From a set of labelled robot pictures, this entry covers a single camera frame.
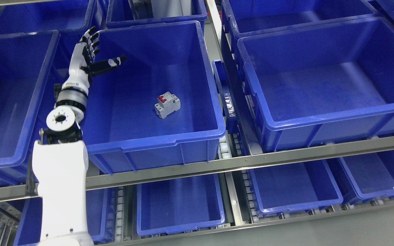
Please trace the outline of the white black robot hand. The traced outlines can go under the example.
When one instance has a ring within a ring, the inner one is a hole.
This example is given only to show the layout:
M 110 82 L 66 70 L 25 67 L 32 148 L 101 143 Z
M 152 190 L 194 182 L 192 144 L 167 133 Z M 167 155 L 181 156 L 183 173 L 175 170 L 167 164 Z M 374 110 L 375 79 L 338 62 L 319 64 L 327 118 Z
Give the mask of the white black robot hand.
M 100 43 L 99 35 L 100 33 L 93 26 L 75 45 L 69 66 L 69 78 L 63 83 L 62 91 L 75 90 L 87 95 L 93 77 L 110 72 L 127 60 L 127 57 L 122 55 L 95 62 L 94 59 L 100 52 L 97 47 Z

